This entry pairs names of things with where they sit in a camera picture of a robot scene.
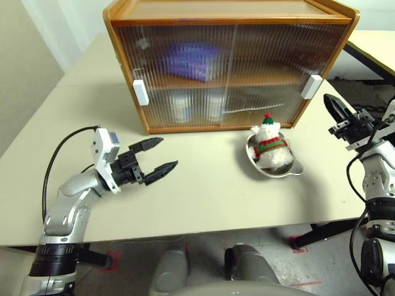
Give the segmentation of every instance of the table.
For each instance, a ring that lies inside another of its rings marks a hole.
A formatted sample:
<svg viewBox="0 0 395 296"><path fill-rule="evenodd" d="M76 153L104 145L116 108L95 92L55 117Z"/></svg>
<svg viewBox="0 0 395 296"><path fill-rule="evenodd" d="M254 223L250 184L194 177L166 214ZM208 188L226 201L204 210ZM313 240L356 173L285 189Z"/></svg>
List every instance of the table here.
<svg viewBox="0 0 395 296"><path fill-rule="evenodd" d="M122 187L93 207L85 241L156 237L317 223L355 218L364 205L346 179L355 153L330 135L334 120L323 94L340 95L324 81L296 128L282 132L304 166L301 176L266 179L249 163L250 131L163 134L155 149L138 154L144 172L178 160L164 179L146 187ZM50 93L0 158L0 245L36 245L40 236L41 187L56 145L82 126L100 124L118 134L121 150L144 134L106 35L99 36ZM52 169L48 205L69 176L92 162L92 133L71 139ZM361 191L362 165L351 175Z"/></svg>
<svg viewBox="0 0 395 296"><path fill-rule="evenodd" d="M344 50L395 85L395 31L354 30Z"/></svg>

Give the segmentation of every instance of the cabinet shelf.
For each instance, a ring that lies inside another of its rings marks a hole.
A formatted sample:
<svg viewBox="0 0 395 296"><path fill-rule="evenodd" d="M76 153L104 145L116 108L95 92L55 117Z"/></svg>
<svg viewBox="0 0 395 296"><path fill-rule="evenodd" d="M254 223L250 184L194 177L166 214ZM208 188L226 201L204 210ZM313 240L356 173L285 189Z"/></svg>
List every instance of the cabinet shelf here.
<svg viewBox="0 0 395 296"><path fill-rule="evenodd" d="M237 88L241 86L291 85L299 84L303 72L278 62L256 62L237 60L231 69L230 77L208 82L187 79L171 74L160 74L155 79L154 89L196 89L196 88ZM147 77L155 77L148 72Z"/></svg>

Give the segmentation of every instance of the plush toy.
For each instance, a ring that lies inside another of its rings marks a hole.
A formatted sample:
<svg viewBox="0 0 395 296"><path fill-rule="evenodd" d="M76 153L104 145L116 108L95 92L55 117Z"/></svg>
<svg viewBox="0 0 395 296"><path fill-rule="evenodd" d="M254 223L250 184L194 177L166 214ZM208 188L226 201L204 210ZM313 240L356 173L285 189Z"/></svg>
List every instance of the plush toy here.
<svg viewBox="0 0 395 296"><path fill-rule="evenodd" d="M265 114L261 126L253 126L256 144L249 148L256 164L263 169L277 169L293 161L287 143L280 139L280 123L274 122L271 115Z"/></svg>

